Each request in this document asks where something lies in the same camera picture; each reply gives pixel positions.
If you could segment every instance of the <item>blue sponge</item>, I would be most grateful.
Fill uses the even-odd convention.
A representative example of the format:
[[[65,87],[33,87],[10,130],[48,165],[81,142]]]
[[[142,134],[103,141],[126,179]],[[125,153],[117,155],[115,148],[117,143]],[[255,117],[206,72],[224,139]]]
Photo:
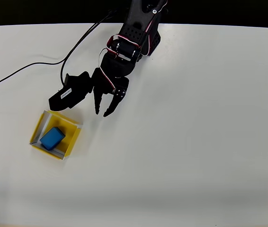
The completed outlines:
[[[65,135],[62,131],[58,127],[53,127],[40,139],[40,142],[47,150],[52,150],[63,138],[65,138]]]

